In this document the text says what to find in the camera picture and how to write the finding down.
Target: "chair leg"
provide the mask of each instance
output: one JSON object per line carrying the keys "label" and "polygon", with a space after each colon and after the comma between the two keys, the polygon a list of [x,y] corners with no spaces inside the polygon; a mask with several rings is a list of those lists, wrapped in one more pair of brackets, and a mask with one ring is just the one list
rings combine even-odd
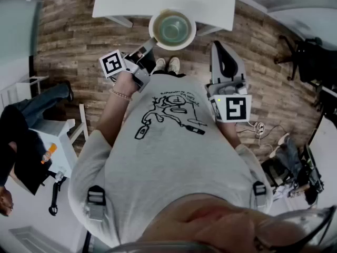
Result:
{"label": "chair leg", "polygon": [[286,44],[288,45],[289,50],[291,51],[291,54],[295,55],[295,50],[293,46],[290,44],[289,40],[285,36],[279,36],[279,39],[285,40]]}
{"label": "chair leg", "polygon": [[285,57],[285,58],[283,58],[283,59],[280,59],[280,58],[275,57],[275,59],[274,59],[274,63],[275,63],[276,65],[278,65],[278,64],[283,64],[283,63],[288,63],[288,62],[293,62],[293,57],[292,57],[292,56]]}
{"label": "chair leg", "polygon": [[293,81],[295,79],[296,70],[297,70],[297,63],[294,62],[294,65],[293,65],[293,75],[291,77],[288,77],[288,81]]}

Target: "orange bottle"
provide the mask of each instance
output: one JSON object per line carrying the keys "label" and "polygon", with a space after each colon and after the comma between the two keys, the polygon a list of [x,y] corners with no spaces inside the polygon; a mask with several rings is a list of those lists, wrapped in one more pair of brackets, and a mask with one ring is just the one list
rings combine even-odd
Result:
{"label": "orange bottle", "polygon": [[42,160],[41,160],[41,164],[44,164],[45,162],[47,162],[52,157],[52,154],[56,151],[56,149],[57,149],[56,144],[52,143],[52,146],[43,155]]}

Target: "office chair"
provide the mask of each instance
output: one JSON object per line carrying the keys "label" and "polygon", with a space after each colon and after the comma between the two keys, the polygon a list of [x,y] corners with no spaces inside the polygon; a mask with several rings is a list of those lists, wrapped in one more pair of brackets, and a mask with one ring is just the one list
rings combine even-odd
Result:
{"label": "office chair", "polygon": [[316,85],[311,82],[313,80],[337,84],[337,51],[322,48],[322,40],[319,37],[295,41],[296,48],[293,48],[285,36],[281,35],[279,38],[285,40],[291,56],[283,59],[276,57],[274,62],[275,64],[293,62],[293,72],[292,76],[288,77],[289,81],[294,80],[296,69],[299,67],[302,82],[314,86]]}

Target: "cartoon drawing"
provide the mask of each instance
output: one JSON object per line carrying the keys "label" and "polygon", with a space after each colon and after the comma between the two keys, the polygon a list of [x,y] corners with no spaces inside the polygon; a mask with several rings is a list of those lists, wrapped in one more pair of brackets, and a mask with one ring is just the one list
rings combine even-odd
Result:
{"label": "cartoon drawing", "polygon": [[192,105],[193,112],[194,112],[194,118],[189,118],[187,121],[190,123],[197,124],[199,126],[207,126],[204,122],[200,121],[196,117],[196,112],[195,112],[195,106],[193,102],[189,102],[186,100],[184,97],[181,95],[169,95],[169,96],[163,96],[161,98],[153,98],[153,109],[145,113],[145,115],[142,118],[142,124],[143,126],[140,127],[137,131],[137,134],[135,136],[135,139],[141,140],[142,138],[145,137],[147,131],[150,128],[150,125],[152,123],[152,119],[155,119],[159,122],[162,123],[164,122],[165,118],[169,118],[177,122],[177,124],[182,127],[186,128],[187,130],[194,132],[199,135],[205,134],[205,131],[195,128],[192,125],[184,124],[182,121],[179,119],[178,116],[175,116],[171,113],[180,113],[180,114],[188,114],[187,109],[182,108],[182,106],[186,104]]}

